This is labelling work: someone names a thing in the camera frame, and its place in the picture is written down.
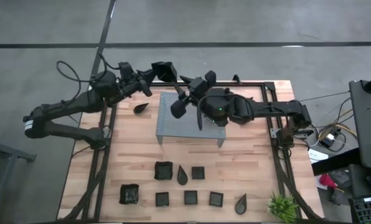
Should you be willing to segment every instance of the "wooden tabletop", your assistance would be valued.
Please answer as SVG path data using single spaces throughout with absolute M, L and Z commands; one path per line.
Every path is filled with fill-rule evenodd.
M 274 82 L 279 101 L 294 99 L 290 81 Z M 217 147 L 217 140 L 214 139 L 166 137 L 163 145 L 159 145 L 155 132 L 160 92 L 174 89 L 152 87 L 151 90 L 151 97 L 136 93 L 132 98 L 118 104 L 100 221 L 277 221 L 267 213 L 270 195 L 273 192 L 278 193 L 278 184 L 266 119 L 258 118 L 243 126 L 230 122 L 226 126 L 227 138 L 222 148 Z M 261 90 L 257 87 L 231 87 L 231 91 L 245 97 L 253 97 L 255 101 L 262 101 Z M 133 108 L 141 103 L 149 105 L 142 115 L 135 116 Z M 99 119 L 99 113 L 84 113 L 80 127 L 95 127 Z M 86 146 L 85 142 L 77 142 L 74 152 Z M 92 154 L 92 150 L 88 149 L 72 159 L 58 218 L 66 216 L 85 192 Z M 157 161 L 174 163 L 172 180 L 154 179 L 154 165 Z M 323 217 L 306 147 L 298 145 L 292 148 L 291 163 L 299 193 L 310 207 Z M 176 179 L 179 164 L 189 178 L 184 186 L 178 184 Z M 191 179 L 192 166 L 205 167 L 205 180 Z M 122 184 L 139 185 L 138 204 L 119 204 Z M 185 190 L 198 191 L 198 205 L 184 205 Z M 222 208 L 209 206 L 210 191 L 224 194 Z M 169 192 L 169 207 L 155 206 L 156 192 Z M 237 215 L 235 204 L 245 193 L 248 199 L 247 212 Z M 94 200 L 95 198 L 92 198 L 91 216 Z

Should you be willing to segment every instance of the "black foam cube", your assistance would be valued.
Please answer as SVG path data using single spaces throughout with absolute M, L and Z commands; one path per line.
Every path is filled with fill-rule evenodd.
M 138 184 L 122 184 L 119 203 L 127 205 L 138 202 Z
M 223 207 L 224 194 L 218 192 L 210 192 L 209 205 Z
M 171 180 L 173 176 L 173 162 L 156 162 L 155 176 L 156 180 Z
M 155 205 L 157 207 L 169 206 L 169 192 L 160 192 L 155 194 Z
M 198 204 L 198 192 L 196 190 L 185 190 L 184 205 L 197 205 L 197 204 Z
M 192 167 L 192 178 L 194 180 L 204 180 L 205 179 L 205 168 L 204 167 Z

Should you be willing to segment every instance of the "table leg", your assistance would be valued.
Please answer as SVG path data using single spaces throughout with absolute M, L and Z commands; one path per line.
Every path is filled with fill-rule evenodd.
M 360 149 L 352 149 L 329 159 L 311 164 L 314 176 L 347 167 L 350 164 L 361 164 Z
M 222 147 L 225 139 L 217 139 L 217 146 Z
M 156 138 L 158 139 L 159 144 L 163 143 L 163 136 L 156 136 Z

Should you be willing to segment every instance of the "gray floor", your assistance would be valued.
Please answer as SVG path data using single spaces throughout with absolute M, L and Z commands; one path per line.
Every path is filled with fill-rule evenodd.
M 97 43 L 108 5 L 109 0 L 0 0 L 0 44 Z M 371 0 L 117 0 L 107 42 L 174 41 L 371 41 Z M 75 94 L 77 84 L 55 71 L 56 61 L 67 61 L 87 78 L 95 52 L 0 49 L 0 142 L 37 154 L 33 164 L 18 163 L 3 220 L 55 219 L 73 141 L 28 139 L 22 117 L 42 103 Z M 291 80 L 299 100 L 346 91 L 351 80 L 371 79 L 371 47 L 106 49 L 105 55 L 111 63 L 129 61 L 140 70 L 151 62 L 172 61 L 179 74 L 191 77 L 214 70 L 219 80 L 234 74 L 244 80 Z M 322 117 L 346 98 L 307 101 L 312 120 L 318 126 L 332 121 L 336 112 Z M 76 125 L 68 118 L 58 122 Z M 354 128 L 352 120 L 346 124 Z M 320 195 L 328 219 L 350 221 L 347 206 L 331 205 L 325 192 Z

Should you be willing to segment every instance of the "green plant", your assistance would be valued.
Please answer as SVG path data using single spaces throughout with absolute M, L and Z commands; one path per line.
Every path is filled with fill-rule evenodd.
M 273 195 L 268 204 L 268 213 L 285 223 L 296 221 L 296 209 L 298 205 L 293 202 L 292 196 Z

